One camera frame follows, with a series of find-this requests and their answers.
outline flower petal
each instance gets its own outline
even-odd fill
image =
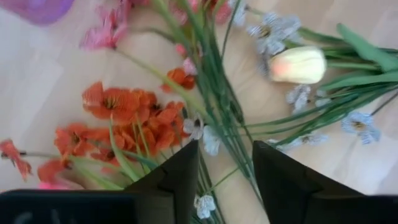
[[[96,82],[92,84],[81,95],[83,98],[83,104],[94,106],[102,104],[102,101],[104,100],[103,93],[104,89],[102,82]]]
[[[37,176],[42,182],[52,183],[55,182],[55,175],[63,170],[65,170],[65,167],[60,159],[51,159],[39,166]]]

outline wooden floor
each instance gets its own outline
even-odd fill
[[[84,113],[81,92],[103,80],[107,85],[140,87],[160,93],[160,81],[124,58],[105,50],[84,52],[78,43],[89,26],[98,22],[93,10],[100,0],[76,0],[58,23],[35,27],[0,9],[0,139],[13,138],[28,151],[56,152],[54,130],[71,121],[98,124]],[[398,48],[398,1],[396,0],[253,0],[252,7],[281,14],[297,14],[312,29],[336,34],[342,22],[372,43]],[[137,11],[134,26],[164,26],[158,16]],[[219,28],[223,38],[225,27]],[[181,64],[173,46],[150,34],[131,35],[121,47],[163,71]],[[233,29],[225,67],[250,123],[270,121],[289,114],[285,92],[292,87],[271,83],[256,70],[252,40]],[[162,101],[177,96],[162,96]],[[371,112],[385,98],[363,108]],[[330,140],[319,147],[290,151],[296,160],[366,194],[398,193],[398,101],[376,116],[382,129],[378,144],[362,146],[356,136],[340,131],[340,124],[326,128]],[[235,168],[229,155],[206,158],[214,181]],[[23,183],[10,162],[0,161],[0,189],[35,187]],[[267,223],[249,184],[237,173],[217,190],[228,223]]]

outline bouquet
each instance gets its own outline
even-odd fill
[[[15,163],[24,179],[32,173],[25,158],[44,156],[50,159],[37,170],[43,183],[59,184],[62,172],[74,170],[102,189],[121,190],[167,160],[190,139],[201,140],[202,153],[217,156],[219,150],[225,150],[236,169],[213,183],[200,156],[192,223],[225,223],[214,189],[237,171],[250,183],[262,205],[248,153],[251,146],[246,144],[247,140],[253,142],[253,136],[265,136],[269,144],[284,151],[326,141],[327,136],[317,131],[341,121],[343,130],[357,134],[364,144],[379,140],[381,134],[373,125],[372,115],[398,94],[372,114],[356,110],[398,88],[398,50],[372,46],[343,24],[337,25],[341,38],[319,34],[303,27],[296,16],[261,12],[242,0],[113,1],[116,7],[97,8],[99,25],[87,31],[80,47],[106,49],[123,56],[161,79],[163,85],[159,88],[164,94],[178,94],[183,100],[158,101],[159,96],[151,90],[105,86],[99,80],[83,91],[82,105],[94,117],[108,120],[108,127],[71,123],[57,128],[54,144],[59,156],[19,151],[10,139],[0,144],[2,158]],[[129,15],[137,8],[158,13],[167,31],[131,28]],[[258,17],[258,24],[247,26],[247,13]],[[222,45],[215,32],[220,24],[227,25]],[[270,82],[298,84],[286,95],[292,116],[246,123],[223,66],[232,28],[253,37],[259,75]],[[181,55],[181,66],[161,71],[118,47],[123,37],[143,32],[172,44]],[[321,84],[313,94],[310,85],[320,82],[328,67],[349,72]],[[192,89],[201,98],[192,94]],[[265,131],[253,132],[252,128]],[[291,132],[284,139],[272,139],[273,135]],[[121,180],[110,179],[116,174],[121,174]]]

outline tulip bud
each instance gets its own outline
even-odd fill
[[[319,82],[325,72],[325,56],[314,46],[288,49],[270,61],[271,79],[276,82],[313,84]]]

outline orange poppy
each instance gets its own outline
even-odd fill
[[[182,86],[186,90],[191,90],[195,87],[195,78],[193,75],[187,75],[183,68],[175,68],[167,73],[167,77],[176,84]],[[167,84],[163,84],[160,88],[165,93],[173,92],[171,87]]]
[[[165,109],[160,112],[156,118],[161,122],[162,124],[171,124],[174,119],[177,117],[178,113],[182,108],[184,107],[184,104],[182,102],[174,102],[171,101],[167,103]]]
[[[32,174],[32,167],[27,161],[21,158],[21,155],[13,141],[11,139],[6,139],[0,142],[0,151],[2,152],[2,155],[5,155],[15,162],[22,178],[26,181],[28,174]]]
[[[37,176],[42,182],[54,183],[55,175],[65,170],[65,168],[63,161],[60,159],[51,159],[39,166],[37,169]]]
[[[175,139],[175,131],[171,126],[164,126],[156,139],[156,150],[168,149]]]
[[[142,127],[142,133],[144,135],[144,139],[142,139],[141,134],[138,135],[137,143],[139,145],[139,149],[143,154],[146,154],[145,144],[148,147],[150,156],[156,155],[156,139],[154,133],[148,127]]]
[[[125,139],[117,132],[117,127],[113,128],[114,140],[118,148],[123,149],[125,147]],[[111,148],[111,137],[109,135],[109,128],[93,128],[89,129],[84,137],[87,140],[94,141],[98,144],[99,148]]]
[[[72,123],[66,128],[55,130],[56,138],[54,144],[58,147],[63,161],[69,156],[84,156],[86,152],[94,149],[94,146],[87,142],[85,135],[88,128],[82,123]]]
[[[91,153],[90,156],[93,159],[107,162],[117,167],[120,166],[116,156],[114,155],[114,152],[111,149],[99,149],[99,152]],[[107,174],[114,172],[114,170],[109,167],[103,167],[101,171]]]
[[[129,123],[139,107],[139,94],[122,88],[103,90],[102,82],[92,84],[82,94],[83,107],[99,119]]]

